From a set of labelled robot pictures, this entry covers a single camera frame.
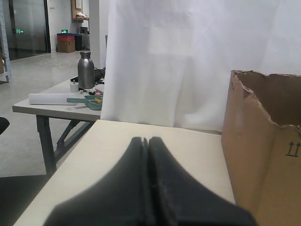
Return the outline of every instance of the gray floor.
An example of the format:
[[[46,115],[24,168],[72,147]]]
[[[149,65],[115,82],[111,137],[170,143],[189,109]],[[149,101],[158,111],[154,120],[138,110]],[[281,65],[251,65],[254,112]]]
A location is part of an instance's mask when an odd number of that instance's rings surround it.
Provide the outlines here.
[[[52,53],[11,61],[11,83],[0,84],[0,116],[10,121],[0,135],[0,177],[45,174],[34,115],[13,113],[12,105],[77,75],[79,52]],[[50,121],[55,143],[68,121]]]

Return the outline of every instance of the metal water bottle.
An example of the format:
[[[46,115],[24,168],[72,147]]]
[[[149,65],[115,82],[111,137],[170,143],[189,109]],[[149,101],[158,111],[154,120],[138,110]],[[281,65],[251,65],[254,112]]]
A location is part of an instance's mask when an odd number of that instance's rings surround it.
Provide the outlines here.
[[[94,87],[94,63],[91,60],[90,51],[81,51],[81,59],[77,65],[79,75],[79,87],[82,89],[91,89]]]

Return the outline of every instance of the white sheet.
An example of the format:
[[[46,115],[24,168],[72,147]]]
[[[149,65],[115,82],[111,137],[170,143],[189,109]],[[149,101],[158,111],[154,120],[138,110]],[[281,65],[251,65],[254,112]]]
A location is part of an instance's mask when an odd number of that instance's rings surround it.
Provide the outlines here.
[[[102,119],[221,131],[231,70],[301,73],[300,9],[111,0]]]

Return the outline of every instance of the doorway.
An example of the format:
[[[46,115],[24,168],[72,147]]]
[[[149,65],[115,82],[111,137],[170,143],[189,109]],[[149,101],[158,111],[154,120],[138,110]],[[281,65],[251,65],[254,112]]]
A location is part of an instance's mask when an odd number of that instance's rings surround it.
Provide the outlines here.
[[[47,0],[3,0],[11,60],[50,53]]]

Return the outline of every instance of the white paper roll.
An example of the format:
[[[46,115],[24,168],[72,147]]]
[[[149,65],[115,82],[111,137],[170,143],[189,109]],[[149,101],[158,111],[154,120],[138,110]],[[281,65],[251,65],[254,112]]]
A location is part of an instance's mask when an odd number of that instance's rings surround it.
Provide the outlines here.
[[[70,92],[77,93],[79,92],[79,83],[78,82],[70,82]]]
[[[38,93],[29,94],[29,103],[31,105],[76,105],[77,103],[68,103],[67,98],[76,98],[75,93]]]

